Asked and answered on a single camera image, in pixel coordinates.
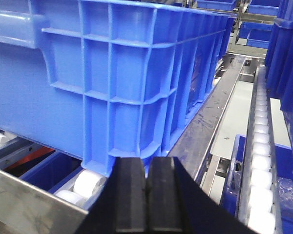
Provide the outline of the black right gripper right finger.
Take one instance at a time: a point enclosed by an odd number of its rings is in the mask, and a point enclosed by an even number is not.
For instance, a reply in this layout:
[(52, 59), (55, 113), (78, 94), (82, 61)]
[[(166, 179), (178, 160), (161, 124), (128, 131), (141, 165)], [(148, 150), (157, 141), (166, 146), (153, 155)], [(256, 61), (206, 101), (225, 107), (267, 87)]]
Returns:
[(209, 198), (176, 157), (153, 158), (147, 178), (150, 234), (252, 234)]

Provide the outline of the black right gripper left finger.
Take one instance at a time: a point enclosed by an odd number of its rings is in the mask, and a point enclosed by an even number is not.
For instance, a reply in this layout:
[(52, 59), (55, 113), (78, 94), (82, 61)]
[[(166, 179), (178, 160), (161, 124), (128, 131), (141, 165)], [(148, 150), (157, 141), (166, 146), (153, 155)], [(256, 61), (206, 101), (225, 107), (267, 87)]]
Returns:
[(146, 179), (140, 158), (116, 158), (77, 234), (145, 234)]

